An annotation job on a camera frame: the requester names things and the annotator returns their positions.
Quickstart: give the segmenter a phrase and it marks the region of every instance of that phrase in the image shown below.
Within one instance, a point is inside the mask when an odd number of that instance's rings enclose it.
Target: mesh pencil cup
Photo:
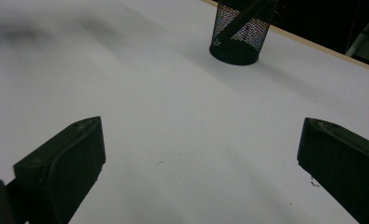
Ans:
[[[219,0],[210,53],[225,63],[256,63],[277,3],[277,0]]]

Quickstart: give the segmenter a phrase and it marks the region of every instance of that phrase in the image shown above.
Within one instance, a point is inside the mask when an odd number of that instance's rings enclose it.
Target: black mesh cup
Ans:
[[[210,53],[235,64],[256,63],[278,0],[219,0]]]

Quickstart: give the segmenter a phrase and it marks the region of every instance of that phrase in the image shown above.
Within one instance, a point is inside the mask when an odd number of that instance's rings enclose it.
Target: table surface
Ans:
[[[269,32],[208,52],[198,0],[0,2],[0,179],[101,116],[107,162],[70,223],[357,223],[296,160],[306,117],[369,139],[369,70]]]

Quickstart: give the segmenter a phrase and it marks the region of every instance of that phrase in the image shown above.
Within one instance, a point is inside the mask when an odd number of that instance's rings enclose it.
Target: white table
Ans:
[[[306,117],[369,139],[369,70],[273,32],[257,63],[221,63],[215,13],[198,0],[0,3],[0,179],[101,116],[107,162],[72,224],[357,223],[296,154]]]

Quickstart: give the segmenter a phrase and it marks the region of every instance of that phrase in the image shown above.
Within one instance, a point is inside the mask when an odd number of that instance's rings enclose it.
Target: black object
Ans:
[[[101,119],[71,124],[14,165],[16,178],[6,191],[0,181],[0,219],[15,220],[0,224],[68,223],[105,162]]]
[[[369,0],[289,0],[277,27],[345,54],[369,22]]]
[[[277,0],[219,0],[210,53],[225,63],[256,63],[277,3]]]
[[[369,224],[369,140],[305,119],[297,159],[357,221]]]

